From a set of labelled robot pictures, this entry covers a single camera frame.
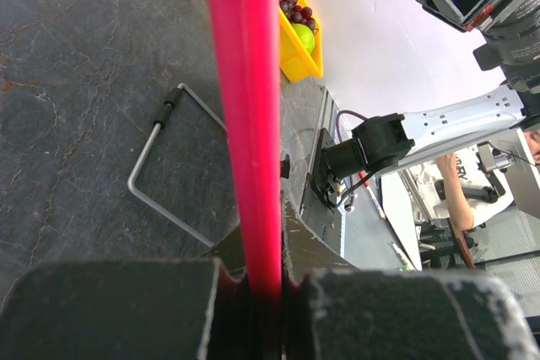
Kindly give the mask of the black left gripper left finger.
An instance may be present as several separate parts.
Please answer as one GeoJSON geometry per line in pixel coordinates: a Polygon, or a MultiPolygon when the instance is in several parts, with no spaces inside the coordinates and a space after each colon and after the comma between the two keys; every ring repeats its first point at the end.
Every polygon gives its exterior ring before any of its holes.
{"type": "Polygon", "coordinates": [[[246,235],[184,259],[49,262],[1,312],[4,359],[246,359],[246,235]]]}

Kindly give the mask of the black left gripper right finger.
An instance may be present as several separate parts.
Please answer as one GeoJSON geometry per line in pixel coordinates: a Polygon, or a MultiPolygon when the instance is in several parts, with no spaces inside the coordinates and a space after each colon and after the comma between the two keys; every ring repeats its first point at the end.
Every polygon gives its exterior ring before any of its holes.
{"type": "Polygon", "coordinates": [[[481,271],[363,271],[281,195],[288,359],[533,359],[520,305],[481,271]]]}

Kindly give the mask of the pink framed whiteboard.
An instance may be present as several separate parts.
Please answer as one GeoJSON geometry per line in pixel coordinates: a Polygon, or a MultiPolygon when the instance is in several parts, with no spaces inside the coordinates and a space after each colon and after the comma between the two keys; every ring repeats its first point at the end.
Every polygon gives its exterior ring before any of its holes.
{"type": "Polygon", "coordinates": [[[208,0],[251,290],[281,299],[278,0],[208,0]]]}

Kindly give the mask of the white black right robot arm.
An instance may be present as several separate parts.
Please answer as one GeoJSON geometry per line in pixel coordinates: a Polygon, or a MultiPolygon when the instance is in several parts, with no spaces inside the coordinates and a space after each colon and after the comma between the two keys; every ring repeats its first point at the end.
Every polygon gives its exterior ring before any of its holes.
{"type": "MultiPolygon", "coordinates": [[[[366,113],[442,107],[491,90],[478,35],[414,0],[311,0],[323,28],[323,83],[366,113]]],[[[499,280],[477,271],[310,273],[291,298],[291,359],[536,359],[527,323],[499,280]]]]}

